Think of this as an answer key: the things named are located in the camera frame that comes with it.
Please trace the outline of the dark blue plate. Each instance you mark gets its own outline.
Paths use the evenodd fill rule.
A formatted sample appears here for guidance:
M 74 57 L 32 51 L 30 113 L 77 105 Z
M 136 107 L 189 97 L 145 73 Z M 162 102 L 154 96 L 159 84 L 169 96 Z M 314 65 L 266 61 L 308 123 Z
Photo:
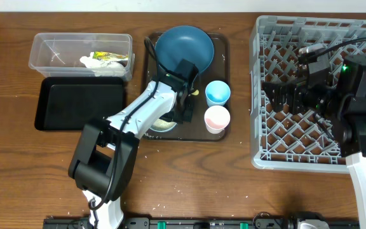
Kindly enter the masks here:
M 182 60 L 193 63 L 199 73 L 208 69 L 214 59 L 214 44 L 203 30 L 190 25 L 173 27 L 164 32 L 155 44 L 160 63 L 175 70 Z

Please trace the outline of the yellow plastic spoon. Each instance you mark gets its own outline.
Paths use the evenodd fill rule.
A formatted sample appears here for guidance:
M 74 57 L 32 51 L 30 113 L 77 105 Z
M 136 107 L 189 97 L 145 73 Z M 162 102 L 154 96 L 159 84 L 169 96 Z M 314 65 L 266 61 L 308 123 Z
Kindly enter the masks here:
M 191 95 L 193 95 L 193 96 L 199 95 L 199 90 L 195 90 L 194 92 L 191 93 Z

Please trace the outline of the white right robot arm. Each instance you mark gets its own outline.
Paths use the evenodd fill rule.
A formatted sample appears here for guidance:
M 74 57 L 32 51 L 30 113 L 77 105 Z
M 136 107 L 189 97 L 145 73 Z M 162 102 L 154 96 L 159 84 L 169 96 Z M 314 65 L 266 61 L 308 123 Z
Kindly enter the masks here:
M 274 111 L 287 105 L 293 115 L 307 109 L 329 120 L 330 135 L 339 143 L 341 155 L 353 181 L 360 228 L 366 228 L 366 56 L 344 58 L 335 87 L 328 84 L 329 67 L 322 57 L 308 64 L 306 71 L 293 81 L 264 82 Z

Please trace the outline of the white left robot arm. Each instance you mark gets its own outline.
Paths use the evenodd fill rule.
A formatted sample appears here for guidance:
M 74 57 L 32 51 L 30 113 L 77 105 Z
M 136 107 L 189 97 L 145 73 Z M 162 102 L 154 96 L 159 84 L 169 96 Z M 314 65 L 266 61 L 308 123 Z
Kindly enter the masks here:
M 119 113 L 88 122 L 82 130 L 68 175 L 83 191 L 92 228 L 118 228 L 123 220 L 120 197 L 133 174 L 139 142 L 157 120 L 190 122 L 190 94 L 200 74 L 189 57 L 169 70 L 161 61 L 166 53 L 144 41 L 156 63 L 156 74 L 144 92 Z

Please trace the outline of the pink cup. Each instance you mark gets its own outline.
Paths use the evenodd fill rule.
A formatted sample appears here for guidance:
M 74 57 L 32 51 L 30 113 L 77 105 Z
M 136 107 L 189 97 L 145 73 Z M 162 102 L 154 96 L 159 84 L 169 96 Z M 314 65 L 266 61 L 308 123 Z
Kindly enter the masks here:
M 231 115 L 224 106 L 211 106 L 205 111 L 204 121 L 211 134 L 218 134 L 228 126 Z

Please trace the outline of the light blue cup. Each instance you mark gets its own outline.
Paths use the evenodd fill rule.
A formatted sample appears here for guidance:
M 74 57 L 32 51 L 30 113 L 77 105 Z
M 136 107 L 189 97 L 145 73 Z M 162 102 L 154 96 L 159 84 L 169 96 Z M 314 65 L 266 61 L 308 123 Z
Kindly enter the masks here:
M 227 83 L 215 80 L 206 86 L 205 95 L 209 107 L 224 106 L 231 96 L 231 89 Z

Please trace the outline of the wrapper trash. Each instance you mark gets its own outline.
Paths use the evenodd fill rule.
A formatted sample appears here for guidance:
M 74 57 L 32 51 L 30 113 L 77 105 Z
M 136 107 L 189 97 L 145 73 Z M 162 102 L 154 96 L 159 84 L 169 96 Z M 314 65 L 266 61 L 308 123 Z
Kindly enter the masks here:
M 79 61 L 91 69 L 95 76 L 122 77 L 126 73 L 128 58 L 129 55 L 95 51 L 88 57 L 82 56 Z

